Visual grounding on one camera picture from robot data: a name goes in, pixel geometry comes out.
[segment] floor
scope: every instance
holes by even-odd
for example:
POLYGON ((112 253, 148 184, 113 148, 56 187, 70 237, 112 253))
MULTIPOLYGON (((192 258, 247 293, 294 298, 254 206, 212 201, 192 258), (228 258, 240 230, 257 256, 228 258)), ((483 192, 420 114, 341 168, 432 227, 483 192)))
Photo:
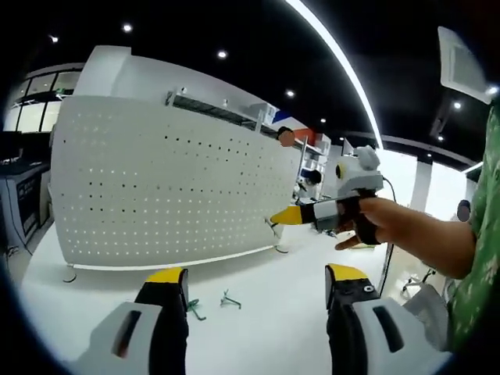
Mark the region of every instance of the floor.
POLYGON ((20 248, 15 250, 15 252, 9 257, 9 275, 15 285, 21 285, 24 274, 26 273, 27 267, 30 264, 32 256, 31 254, 33 254, 37 250, 41 239, 45 236, 47 230, 53 223, 54 220, 52 218, 49 218, 45 222, 45 224, 33 234, 33 236, 27 243, 29 252, 26 251, 26 249, 20 248))
MULTIPOLYGON (((152 271, 78 270, 66 284, 74 273, 63 260, 55 226, 43 231, 38 246, 38 237, 29 244, 36 249, 33 258, 20 252, 9 265, 41 339, 56 358, 72 361, 87 348, 92 329, 121 302, 133 301, 152 271)), ((207 320, 188 317, 187 373, 330 373, 324 266, 355 266, 378 285, 386 250, 379 245, 337 252, 336 243, 309 226, 286 227, 280 249, 288 254, 267 250, 188 267, 190 299, 200 298, 198 312, 207 320), (227 289, 241 310, 220 307, 227 289)), ((426 271, 418 259, 395 249, 384 296, 404 303, 418 291, 401 293, 405 281, 426 271)), ((441 279, 429 281, 440 290, 441 279)))

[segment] desk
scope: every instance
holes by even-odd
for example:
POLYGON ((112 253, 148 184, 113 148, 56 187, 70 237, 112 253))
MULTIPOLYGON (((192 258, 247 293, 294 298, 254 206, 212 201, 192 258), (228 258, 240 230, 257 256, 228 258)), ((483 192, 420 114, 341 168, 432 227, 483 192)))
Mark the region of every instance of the desk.
POLYGON ((8 246, 21 248, 48 218, 50 164, 0 166, 0 202, 8 246))

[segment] chair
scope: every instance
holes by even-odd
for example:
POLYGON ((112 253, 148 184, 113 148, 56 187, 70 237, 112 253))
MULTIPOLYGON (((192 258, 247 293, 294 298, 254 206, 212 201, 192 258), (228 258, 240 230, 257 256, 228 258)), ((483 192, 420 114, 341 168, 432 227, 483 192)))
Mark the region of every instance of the chair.
POLYGON ((419 292, 403 307, 422 322, 425 337, 436 350, 447 350, 448 309, 445 300, 432 285, 421 284, 420 286, 419 292))
POLYGON ((405 292, 408 289, 408 287, 422 287, 426 283, 427 278, 430 275, 435 275, 435 274, 436 270, 430 268, 422 280, 419 279, 418 277, 410 277, 408 279, 408 282, 403 286, 402 291, 405 292))

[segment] shelf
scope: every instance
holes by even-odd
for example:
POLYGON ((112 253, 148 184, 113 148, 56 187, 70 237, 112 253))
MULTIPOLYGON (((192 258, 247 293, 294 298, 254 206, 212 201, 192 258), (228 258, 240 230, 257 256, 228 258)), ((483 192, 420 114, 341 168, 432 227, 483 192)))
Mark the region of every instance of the shelf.
MULTIPOLYGON (((304 145, 304 141, 301 141, 300 139, 295 139, 295 145, 298 145, 299 148, 302 149, 302 146, 304 145)), ((306 145, 305 150, 307 152, 314 154, 314 155, 325 156, 325 154, 323 154, 319 148, 311 146, 311 145, 306 145)))

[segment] wall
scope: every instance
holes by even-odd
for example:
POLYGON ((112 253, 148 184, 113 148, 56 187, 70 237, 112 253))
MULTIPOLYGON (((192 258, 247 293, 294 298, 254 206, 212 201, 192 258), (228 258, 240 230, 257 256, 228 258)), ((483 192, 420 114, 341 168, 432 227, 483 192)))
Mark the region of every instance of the wall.
POLYGON ((81 72, 73 95, 113 96, 116 79, 124 63, 131 57, 131 48, 98 45, 81 72))
POLYGON ((85 64, 75 95, 115 96, 164 104, 167 93, 187 89, 205 102, 240 109, 262 99, 204 73, 154 59, 134 56, 130 48, 99 45, 85 64))

